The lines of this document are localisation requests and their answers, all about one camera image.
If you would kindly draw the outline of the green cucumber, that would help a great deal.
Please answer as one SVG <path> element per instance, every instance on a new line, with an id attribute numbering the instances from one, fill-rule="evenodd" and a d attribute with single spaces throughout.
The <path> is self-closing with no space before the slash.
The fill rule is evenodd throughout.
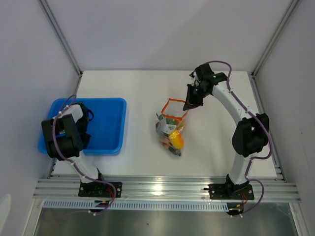
<path id="1" fill-rule="evenodd" d="M 164 118 L 163 123 L 163 133 L 169 135 L 177 128 L 177 126 L 180 124 L 180 121 L 177 119 Z"/>

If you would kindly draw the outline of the yellow mango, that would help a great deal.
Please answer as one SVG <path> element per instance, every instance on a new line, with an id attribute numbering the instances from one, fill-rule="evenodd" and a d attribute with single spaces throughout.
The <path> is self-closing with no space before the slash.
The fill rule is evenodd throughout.
<path id="1" fill-rule="evenodd" d="M 184 139 L 182 138 L 181 132 L 178 130 L 175 130 L 171 134 L 169 134 L 169 140 L 171 145 L 175 149 L 182 149 L 184 147 Z"/>

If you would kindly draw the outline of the clear zip bag orange zipper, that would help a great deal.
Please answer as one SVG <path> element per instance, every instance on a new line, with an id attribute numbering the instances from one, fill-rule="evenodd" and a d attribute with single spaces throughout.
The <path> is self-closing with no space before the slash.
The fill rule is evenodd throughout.
<path id="1" fill-rule="evenodd" d="M 168 98 L 159 113 L 156 113 L 155 131 L 158 141 L 174 156 L 181 157 L 184 148 L 183 129 L 186 126 L 185 101 Z"/>

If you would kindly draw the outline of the grey toy fish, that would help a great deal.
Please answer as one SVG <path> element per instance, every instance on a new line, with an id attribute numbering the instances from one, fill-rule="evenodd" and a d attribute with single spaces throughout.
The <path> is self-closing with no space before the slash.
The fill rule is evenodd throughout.
<path id="1" fill-rule="evenodd" d="M 173 148 L 173 147 L 169 147 L 169 151 L 175 155 L 175 156 L 178 156 L 178 157 L 181 157 L 182 156 L 182 152 L 180 149 L 176 149 L 176 148 Z"/>

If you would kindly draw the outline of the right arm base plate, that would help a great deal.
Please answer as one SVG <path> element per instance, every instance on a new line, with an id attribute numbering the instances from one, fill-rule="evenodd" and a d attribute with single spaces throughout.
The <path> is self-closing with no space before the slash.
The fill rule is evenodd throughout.
<path id="1" fill-rule="evenodd" d="M 248 182 L 240 185 L 212 183 L 203 190 L 209 193 L 212 200 L 254 200 L 253 189 Z"/>

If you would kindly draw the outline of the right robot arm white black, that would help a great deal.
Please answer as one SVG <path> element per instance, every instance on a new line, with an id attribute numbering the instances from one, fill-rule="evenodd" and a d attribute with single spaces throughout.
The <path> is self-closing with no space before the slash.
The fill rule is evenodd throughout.
<path id="1" fill-rule="evenodd" d="M 232 146 L 236 152 L 233 166 L 226 176 L 223 190 L 228 198 L 237 198 L 247 193 L 248 178 L 252 162 L 261 157 L 265 146 L 271 147 L 269 117 L 250 110 L 249 106 L 236 95 L 230 85 L 230 74 L 215 73 L 211 63 L 206 62 L 192 71 L 193 84 L 188 84 L 183 111 L 203 106 L 203 99 L 211 95 L 216 98 L 233 118 L 236 129 L 232 136 Z"/>

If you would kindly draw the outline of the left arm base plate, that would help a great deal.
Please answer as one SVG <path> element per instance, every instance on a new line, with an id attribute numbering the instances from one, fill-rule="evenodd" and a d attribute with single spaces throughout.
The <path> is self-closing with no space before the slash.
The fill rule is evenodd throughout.
<path id="1" fill-rule="evenodd" d="M 113 188 L 104 183 L 90 182 L 80 183 L 78 196 L 90 198 L 110 198 L 114 193 Z"/>

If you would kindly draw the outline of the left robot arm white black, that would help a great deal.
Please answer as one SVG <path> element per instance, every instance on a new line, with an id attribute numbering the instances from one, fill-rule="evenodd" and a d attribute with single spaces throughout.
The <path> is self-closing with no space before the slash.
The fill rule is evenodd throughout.
<path id="1" fill-rule="evenodd" d="M 82 102 L 63 105 L 53 118 L 41 122 L 43 139 L 47 154 L 67 163 L 84 184 L 90 184 L 89 190 L 97 197 L 106 193 L 107 185 L 97 167 L 85 160 L 83 149 L 91 139 L 87 133 L 93 115 Z"/>

